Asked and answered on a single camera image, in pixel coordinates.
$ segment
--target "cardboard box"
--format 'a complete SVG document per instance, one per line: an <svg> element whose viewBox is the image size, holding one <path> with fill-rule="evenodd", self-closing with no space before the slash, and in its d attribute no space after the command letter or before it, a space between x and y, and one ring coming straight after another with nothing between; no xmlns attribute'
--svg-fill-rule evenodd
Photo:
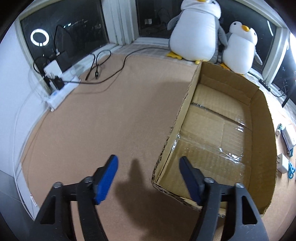
<svg viewBox="0 0 296 241"><path fill-rule="evenodd" d="M180 174L182 156L218 183L243 183L263 214L276 183L276 139L258 86L210 63L203 62L196 69L153 171L152 184L201 210L191 200ZM225 207L221 204L221 217Z"/></svg>

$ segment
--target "white box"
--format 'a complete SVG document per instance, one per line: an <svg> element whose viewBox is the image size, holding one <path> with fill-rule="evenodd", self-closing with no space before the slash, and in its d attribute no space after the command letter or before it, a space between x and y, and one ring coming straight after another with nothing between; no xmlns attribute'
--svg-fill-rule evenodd
<svg viewBox="0 0 296 241"><path fill-rule="evenodd" d="M48 78L54 78L55 76L61 75L63 72L59 67L59 64L56 60L53 60L48 65L44 67L44 73Z"/></svg>
<svg viewBox="0 0 296 241"><path fill-rule="evenodd" d="M283 153L277 156L277 161L277 169L283 174L287 173L289 170L289 160L285 157Z"/></svg>
<svg viewBox="0 0 296 241"><path fill-rule="evenodd" d="M283 138L287 144L287 148L291 150L296 145L296 131L292 124L287 125L281 131Z"/></svg>

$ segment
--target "power cord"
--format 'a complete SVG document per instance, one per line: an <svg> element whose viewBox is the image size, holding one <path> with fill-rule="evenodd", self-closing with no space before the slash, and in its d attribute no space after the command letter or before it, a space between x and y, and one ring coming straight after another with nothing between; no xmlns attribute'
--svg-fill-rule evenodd
<svg viewBox="0 0 296 241"><path fill-rule="evenodd" d="M121 67L118 71L116 71L114 74L112 74L111 76L109 76L108 78L106 78L106 79L104 79L104 80L102 80L102 81L98 81L98 82L64 81L64 82L65 82L65 83L84 84L84 85L97 85L97 84L104 83L104 82L106 82L107 80L111 79L114 75L116 75L117 73L119 73L120 71L123 70L123 68L124 68L124 66L125 66L125 64L126 64L126 59L127 59L127 57L129 57L130 55L132 55L132 54L134 54L134 53L136 53L136 52L139 52L139 51L142 51L142 50L145 50L145 49L161 49L161 50L169 50L169 49L166 49L166 48L160 48L160 47L146 47L146 48L142 48L142 49L135 50L135 51L129 53L129 54L124 58L123 65L122 65L122 67ZM109 57L108 57L103 63L105 63L105 62L111 57L111 54L112 54L112 53L111 53L111 51L110 51L110 55L109 55ZM88 76L89 76L90 72L91 72L94 68L95 68L95 67L91 67L91 69L90 69L90 71L89 71L89 73L88 73Z"/></svg>
<svg viewBox="0 0 296 241"><path fill-rule="evenodd" d="M41 74L41 73L35 68L35 66L37 66L37 65L36 65L36 61L37 61L38 59L40 59L40 58L45 58L45 59L47 60L47 64L49 64L50 60L49 60L47 57L45 57L45 56L39 56L39 57L37 57L37 58L34 60L34 62L33 62L33 69L36 71L36 73L40 74L41 76L44 76L43 74Z"/></svg>
<svg viewBox="0 0 296 241"><path fill-rule="evenodd" d="M103 52L109 52L110 55L109 55L108 58L105 59L102 63L98 64L98 57L99 57L99 55L100 55L101 53L103 53ZM86 78L85 78L85 81L88 80L88 78L89 78L89 76L90 76L90 74L91 74L91 71L92 71L94 68L96 68L95 77L96 77L96 79L99 78L98 68L99 68L99 66L101 66L102 64L104 64L104 63L105 63L105 62L111 57L111 54L112 54L112 53L111 53L111 51L110 51L109 49L105 49L105 50L99 52L99 53L97 54L97 56L95 56L95 55L92 53L92 55L94 56L94 60L93 60L93 63L92 63L92 65L91 65L91 68L90 68L90 70L89 70L89 73L87 74L87 76L86 76Z"/></svg>
<svg viewBox="0 0 296 241"><path fill-rule="evenodd" d="M260 84L262 84L263 87L264 87L265 89L267 89L267 91L270 92L273 96L275 96L275 97L277 97L277 98L281 98L281 97L283 97L283 96L285 95L285 93L282 94L281 96L277 96L277 95L275 95L274 93L272 93L271 89L265 84L265 82L264 82L262 79L259 79L257 76L253 75L253 74L250 73L250 72L249 72L249 74L251 74L254 78L256 78L256 79L258 80L258 82L259 82Z"/></svg>
<svg viewBox="0 0 296 241"><path fill-rule="evenodd" d="M284 96L286 96L288 93L286 87L289 87L289 85L287 84L287 79L285 78L283 80L283 87L280 89L280 91L282 91L284 93Z"/></svg>
<svg viewBox="0 0 296 241"><path fill-rule="evenodd" d="M62 28L67 34L69 34L70 38L72 39L72 42L74 42L71 34L62 25L58 24L56 26L56 30L54 32L54 50L56 51L56 54L58 54L56 40L57 40L57 30L58 30L59 27Z"/></svg>

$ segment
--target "scissors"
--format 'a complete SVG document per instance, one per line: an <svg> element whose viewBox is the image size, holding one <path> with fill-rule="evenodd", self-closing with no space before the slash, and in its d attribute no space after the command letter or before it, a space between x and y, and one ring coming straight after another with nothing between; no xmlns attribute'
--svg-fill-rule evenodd
<svg viewBox="0 0 296 241"><path fill-rule="evenodd" d="M289 179L292 179L294 177L296 169L292 166L292 163L289 162L289 171L288 171L288 177Z"/></svg>

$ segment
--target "power strip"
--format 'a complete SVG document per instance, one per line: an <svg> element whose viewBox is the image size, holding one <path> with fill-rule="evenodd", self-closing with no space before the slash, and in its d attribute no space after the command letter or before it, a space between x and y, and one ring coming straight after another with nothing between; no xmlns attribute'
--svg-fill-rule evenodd
<svg viewBox="0 0 296 241"><path fill-rule="evenodd" d="M267 86L266 83L262 79L258 79L258 80L259 80L259 83L262 84L263 87L268 90L268 92L270 92L270 87Z"/></svg>
<svg viewBox="0 0 296 241"><path fill-rule="evenodd" d="M80 82L80 79L75 76L72 81ZM51 111L56 110L66 97L78 86L78 83L67 83L61 90L54 91L46 101Z"/></svg>

